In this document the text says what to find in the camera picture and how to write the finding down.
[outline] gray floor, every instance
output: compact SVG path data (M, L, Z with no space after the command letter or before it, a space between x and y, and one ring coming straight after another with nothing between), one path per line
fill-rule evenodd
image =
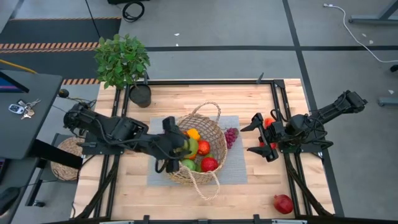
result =
M323 3L341 6L347 15L377 14L389 0L289 0L301 45L356 45L342 25L343 14ZM105 0L89 0L95 17L118 16L120 9ZM136 35L150 47L202 45L292 45L282 1L151 0L144 17L132 24L122 21L120 34ZM11 14L6 7L0 7ZM88 17L82 0L25 0L16 17ZM394 26L348 24L359 40L373 45L398 45ZM344 90L357 91L369 101L366 109L326 125L341 201L347 217L398 220L398 158L395 138L398 109L380 108L379 96L397 96L398 74L390 64L375 61L367 52L304 52L318 107L329 104ZM383 60L398 52L376 51ZM196 51L150 52L151 78L301 78L295 52ZM71 95L94 99L98 86L67 86ZM72 103L57 99L67 110ZM50 142L62 128L61 111L53 108L39 138ZM66 220L75 185L43 185L39 199L51 207L21 206L14 223Z

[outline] pomegranate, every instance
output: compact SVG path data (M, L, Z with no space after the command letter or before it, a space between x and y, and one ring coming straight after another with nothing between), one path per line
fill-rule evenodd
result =
M293 211L293 201L287 195L275 195L274 207L282 214L289 214Z

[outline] white cable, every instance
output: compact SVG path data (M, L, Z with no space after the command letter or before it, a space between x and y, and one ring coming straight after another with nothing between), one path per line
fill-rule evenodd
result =
M391 60L391 61L383 61L383 60L380 60L371 50L368 49L367 46L365 46L365 45L362 44L360 41L358 41L358 40L355 38L354 34L350 31L350 29L349 29L349 28L347 27L347 25L346 25L346 11L344 11L344 9L342 9L342 8L340 8L340 7L338 7L338 6L334 6L334 5L332 5L332 4L323 4L323 7L332 7L332 8L340 9L340 10L344 13L343 25L344 25L344 27L346 28L346 30L349 32L349 34L351 34L351 36L353 37L353 39L354 39L357 43L359 43L362 47L364 47L366 50L368 50L368 52L369 52L370 54L372 54L373 57L374 57L376 60L378 60L379 62L382 62L382 63L398 62L398 60Z

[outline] wooden tabletop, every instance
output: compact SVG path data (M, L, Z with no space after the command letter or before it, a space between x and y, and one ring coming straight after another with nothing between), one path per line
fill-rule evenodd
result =
M285 79L285 85L292 115L308 113L300 79ZM215 101L221 108L222 116L238 115L240 126L243 128L251 122L255 113L261 112L266 118L270 110L274 109L270 85L156 85L151 86L151 90L152 104L148 108L139 108L129 102L127 117L150 125L150 118L183 116L203 102ZM114 88L104 90L102 84L96 112L110 116L114 94ZM283 105L280 91L278 94L279 103ZM121 114L123 96L122 92L118 115ZM216 109L214 106L206 105L200 113L214 116ZM261 218L294 217L293 213L282 215L273 207L274 195L290 195L283 155L280 154L280 159L268 163L261 156L246 151L248 147L258 145L258 131L240 134L243 138L248 183L221 185L219 196L212 201L201 199L193 187L147 186L148 169L153 169L149 167L149 156L126 151L119 163L112 220L142 220L144 215L150 215L151 220L246 219L252 218L253 214L260 214ZM302 154L301 157L308 188L319 202L333 213L321 160L312 154ZM103 156L96 156L81 170L75 196L76 214L84 209L98 189L102 161ZM201 185L200 188L205 195L212 195L215 191L215 185ZM300 190L297 186L296 189L300 210L304 212ZM106 192L102 215L107 201Z

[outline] black plant pot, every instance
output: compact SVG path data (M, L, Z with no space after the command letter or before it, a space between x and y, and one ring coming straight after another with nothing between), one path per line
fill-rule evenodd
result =
M150 97L152 92L148 85L137 84L137 87L132 86L130 89L130 100L141 108L148 107L151 103Z

